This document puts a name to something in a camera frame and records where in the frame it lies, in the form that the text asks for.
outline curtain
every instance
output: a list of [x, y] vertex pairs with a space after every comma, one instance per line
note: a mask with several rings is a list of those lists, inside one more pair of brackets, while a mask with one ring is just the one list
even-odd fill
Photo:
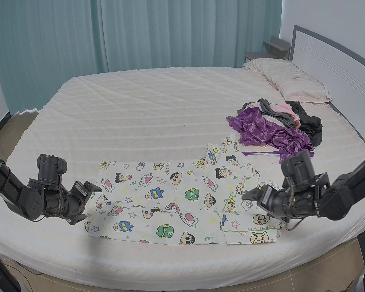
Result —
[[72, 77], [241, 67], [278, 36], [282, 0], [0, 0], [0, 83], [11, 113]]

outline purple satin fabric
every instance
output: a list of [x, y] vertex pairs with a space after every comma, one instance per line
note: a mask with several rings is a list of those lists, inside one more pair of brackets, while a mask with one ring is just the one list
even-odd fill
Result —
[[257, 107], [246, 108], [235, 118], [227, 117], [230, 127], [240, 133], [240, 142], [243, 145], [260, 145], [266, 143], [280, 151], [280, 163], [289, 156], [304, 149], [314, 155], [308, 135], [299, 129], [284, 128], [262, 117]]

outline pink garment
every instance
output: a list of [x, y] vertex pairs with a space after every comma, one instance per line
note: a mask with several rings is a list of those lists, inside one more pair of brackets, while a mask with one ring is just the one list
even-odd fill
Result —
[[292, 111], [292, 108], [291, 108], [290, 105], [288, 105], [287, 103], [284, 103], [284, 102], [280, 102], [278, 105], [277, 104], [269, 104], [269, 106], [277, 114], [281, 114], [281, 113], [289, 114], [295, 120], [295, 125], [296, 125], [295, 128], [297, 128], [297, 129], [300, 128], [300, 118], [299, 118], [299, 115], [298, 114], [295, 114]]
[[[261, 108], [261, 104], [260, 104], [260, 102], [255, 102], [255, 103], [251, 103], [251, 104], [249, 104], [246, 108], [254, 108], [254, 107], [258, 107], [259, 109], [260, 109], [260, 111], [262, 111], [262, 108]], [[285, 128], [285, 126], [283, 125], [283, 123], [280, 121], [280, 120], [278, 120], [278, 119], [276, 119], [276, 118], [273, 118], [273, 117], [271, 117], [271, 116], [269, 116], [269, 115], [267, 115], [267, 114], [263, 114], [262, 115], [262, 117], [265, 119], [265, 120], [268, 120], [268, 121], [270, 121], [270, 122], [273, 122], [273, 123], [275, 123], [275, 124], [277, 124], [277, 125], [279, 125], [279, 126], [281, 126], [281, 127], [283, 127], [283, 128]]]

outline blue star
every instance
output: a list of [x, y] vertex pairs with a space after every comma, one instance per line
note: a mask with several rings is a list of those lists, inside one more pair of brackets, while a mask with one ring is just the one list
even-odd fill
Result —
[[91, 231], [94, 231], [94, 232], [101, 231], [101, 230], [100, 230], [100, 226], [98, 226], [98, 227], [93, 226], [93, 228], [91, 229]]

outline green cartoon character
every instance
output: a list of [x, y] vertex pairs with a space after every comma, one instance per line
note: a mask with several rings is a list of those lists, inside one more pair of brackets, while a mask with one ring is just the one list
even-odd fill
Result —
[[172, 226], [169, 226], [168, 224], [161, 225], [157, 228], [157, 236], [165, 239], [165, 238], [171, 238], [174, 233], [174, 228]]
[[191, 188], [190, 190], [187, 190], [185, 192], [185, 198], [187, 198], [189, 201], [196, 201], [199, 199], [199, 189]]

